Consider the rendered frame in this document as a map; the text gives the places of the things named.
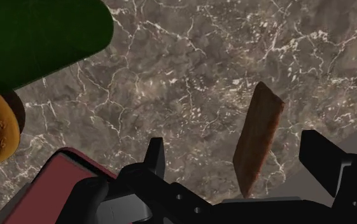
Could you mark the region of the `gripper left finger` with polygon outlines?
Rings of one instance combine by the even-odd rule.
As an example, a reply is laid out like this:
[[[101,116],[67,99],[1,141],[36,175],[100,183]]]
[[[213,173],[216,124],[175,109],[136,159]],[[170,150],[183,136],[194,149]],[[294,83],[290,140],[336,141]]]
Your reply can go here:
[[[77,182],[56,224],[212,224],[212,205],[164,174],[163,139],[154,137],[143,162],[125,166],[117,178]]]

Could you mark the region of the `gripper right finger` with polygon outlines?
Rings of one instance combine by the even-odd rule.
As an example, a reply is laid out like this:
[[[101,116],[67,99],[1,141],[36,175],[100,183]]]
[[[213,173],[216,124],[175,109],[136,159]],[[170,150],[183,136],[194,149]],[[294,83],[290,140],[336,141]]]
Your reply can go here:
[[[344,152],[316,130],[304,130],[299,160],[334,198],[339,220],[357,224],[357,154]]]

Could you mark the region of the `brown rectangular slab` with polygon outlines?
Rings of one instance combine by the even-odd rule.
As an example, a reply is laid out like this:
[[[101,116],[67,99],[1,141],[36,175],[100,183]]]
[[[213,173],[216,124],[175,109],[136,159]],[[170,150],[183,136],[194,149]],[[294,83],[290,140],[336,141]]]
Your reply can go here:
[[[232,161],[244,198],[249,197],[271,149],[283,109],[283,100],[264,82],[259,82],[253,92]]]

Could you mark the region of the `red flat rectangular object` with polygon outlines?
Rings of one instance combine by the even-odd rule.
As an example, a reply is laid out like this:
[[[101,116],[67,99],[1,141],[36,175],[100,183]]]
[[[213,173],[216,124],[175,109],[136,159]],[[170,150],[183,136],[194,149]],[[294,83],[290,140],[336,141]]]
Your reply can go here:
[[[92,176],[116,178],[74,148],[57,150],[36,177],[0,210],[0,224],[55,224],[73,186]]]

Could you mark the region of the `dark green rounded object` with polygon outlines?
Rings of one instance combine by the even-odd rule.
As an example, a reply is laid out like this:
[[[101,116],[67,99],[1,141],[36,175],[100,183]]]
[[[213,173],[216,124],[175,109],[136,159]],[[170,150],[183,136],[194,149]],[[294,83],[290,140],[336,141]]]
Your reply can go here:
[[[112,37],[102,0],[0,0],[0,93],[92,56]]]

